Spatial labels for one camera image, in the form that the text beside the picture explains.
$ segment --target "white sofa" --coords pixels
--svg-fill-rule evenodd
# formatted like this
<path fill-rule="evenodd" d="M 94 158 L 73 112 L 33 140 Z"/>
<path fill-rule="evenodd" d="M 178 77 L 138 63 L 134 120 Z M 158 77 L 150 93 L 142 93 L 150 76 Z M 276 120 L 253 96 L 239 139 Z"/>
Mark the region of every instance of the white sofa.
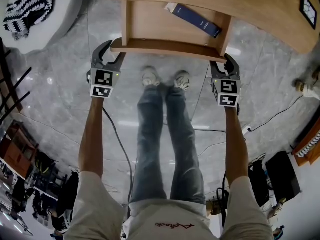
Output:
<path fill-rule="evenodd" d="M 75 22 L 83 0 L 54 0 L 53 10 L 46 21 L 30 28 L 29 37 L 15 41 L 6 31 L 3 21 L 9 0 L 0 0 L 0 37 L 7 48 L 17 48 L 22 54 L 43 50 L 61 39 Z"/>

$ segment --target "blue book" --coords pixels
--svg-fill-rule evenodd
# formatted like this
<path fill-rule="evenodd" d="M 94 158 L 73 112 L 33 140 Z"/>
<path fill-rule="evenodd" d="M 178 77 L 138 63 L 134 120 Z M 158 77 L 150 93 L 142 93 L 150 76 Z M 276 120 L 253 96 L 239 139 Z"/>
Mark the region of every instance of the blue book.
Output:
<path fill-rule="evenodd" d="M 186 22 L 191 23 L 213 38 L 216 38 L 222 31 L 220 27 L 206 20 L 204 17 L 182 4 L 169 2 L 164 9 Z"/>

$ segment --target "marble floor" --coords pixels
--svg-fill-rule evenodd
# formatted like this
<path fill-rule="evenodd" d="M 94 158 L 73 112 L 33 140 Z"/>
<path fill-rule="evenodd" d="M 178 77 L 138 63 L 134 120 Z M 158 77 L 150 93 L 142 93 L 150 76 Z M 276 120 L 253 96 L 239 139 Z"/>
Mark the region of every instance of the marble floor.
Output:
<path fill-rule="evenodd" d="M 46 50 L 21 55 L 13 50 L 7 58 L 13 82 L 32 67 L 22 82 L 18 95 L 31 95 L 23 102 L 22 114 L 12 117 L 23 121 L 38 141 L 39 148 L 58 161 L 58 167 L 77 167 L 91 98 L 86 83 L 91 55 L 102 43 L 121 36 L 121 4 L 118 0 L 84 0 L 81 13 L 68 34 Z M 289 107 L 299 96 L 292 87 L 297 77 L 310 78 L 320 65 L 320 44 L 310 54 L 297 54 L 281 41 L 240 20 L 235 20 L 227 52 L 240 65 L 242 81 L 241 125 L 252 129 Z M 108 53 L 105 58 L 114 60 Z M 119 136 L 133 168 L 137 159 L 137 103 L 143 93 L 140 69 L 154 66 L 169 80 L 176 71 L 187 70 L 191 88 L 186 93 L 187 108 L 196 129 L 225 130 L 224 109 L 217 106 L 210 86 L 209 62 L 206 60 L 127 54 L 121 78 L 110 99 L 104 103 L 116 124 Z M 300 131 L 319 106 L 316 99 L 302 98 L 293 108 L 277 116 L 259 130 L 245 135 L 250 159 L 266 153 L 267 158 L 290 150 Z M 207 198 L 222 184 L 225 173 L 226 135 L 197 131 L 196 149 L 205 181 Z M 125 155 L 114 130 L 103 117 L 103 182 L 111 195 L 126 203 L 130 173 Z M 168 127 L 161 139 L 161 169 L 165 191 L 169 194 L 175 169 L 174 151 Z"/>

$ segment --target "blue jeans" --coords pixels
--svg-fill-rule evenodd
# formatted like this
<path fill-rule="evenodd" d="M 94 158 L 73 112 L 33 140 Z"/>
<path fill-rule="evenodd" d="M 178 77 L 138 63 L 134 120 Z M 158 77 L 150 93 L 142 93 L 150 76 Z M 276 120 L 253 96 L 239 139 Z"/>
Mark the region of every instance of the blue jeans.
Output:
<path fill-rule="evenodd" d="M 166 96 L 167 121 L 175 153 L 171 200 L 206 204 L 204 178 L 199 168 L 185 92 L 170 88 Z M 158 87 L 145 88 L 138 103 L 138 158 L 130 203 L 167 199 L 160 168 L 160 138 L 164 124 L 163 98 Z"/>

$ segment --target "white t-shirt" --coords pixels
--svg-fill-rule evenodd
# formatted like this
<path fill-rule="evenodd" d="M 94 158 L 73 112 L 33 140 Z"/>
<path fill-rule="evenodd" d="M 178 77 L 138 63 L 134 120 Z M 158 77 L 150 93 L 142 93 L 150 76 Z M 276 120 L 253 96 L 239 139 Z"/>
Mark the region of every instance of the white t-shirt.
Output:
<path fill-rule="evenodd" d="M 107 192 L 100 177 L 80 174 L 73 220 L 65 240 L 217 240 L 209 230 L 204 205 L 172 200 L 146 200 L 130 205 L 132 216 L 123 225 L 125 211 Z M 268 220 L 260 210 L 248 177 L 230 188 L 222 240 L 273 240 Z"/>

